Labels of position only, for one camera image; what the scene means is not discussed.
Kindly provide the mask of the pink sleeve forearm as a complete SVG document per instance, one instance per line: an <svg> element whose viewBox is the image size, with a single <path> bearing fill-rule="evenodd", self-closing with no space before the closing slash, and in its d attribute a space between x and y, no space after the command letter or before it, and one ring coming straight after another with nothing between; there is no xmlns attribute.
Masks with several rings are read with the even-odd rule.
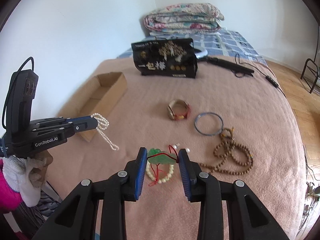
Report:
<svg viewBox="0 0 320 240"><path fill-rule="evenodd" d="M0 182L0 213L6 214L17 209L22 202L22 198L20 193L15 192L5 180L3 160L1 160Z"/></svg>

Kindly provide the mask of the left hand white glove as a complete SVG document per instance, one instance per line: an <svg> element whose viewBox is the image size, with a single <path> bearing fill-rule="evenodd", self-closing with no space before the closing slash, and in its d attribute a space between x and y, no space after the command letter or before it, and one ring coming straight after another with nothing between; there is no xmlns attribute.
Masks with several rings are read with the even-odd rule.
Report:
<svg viewBox="0 0 320 240"><path fill-rule="evenodd" d="M27 207L36 206L40 200L41 187L46 182L48 166L53 157L48 151L37 153L32 158L19 159L12 155L3 160L3 174L9 186L20 193Z"/></svg>

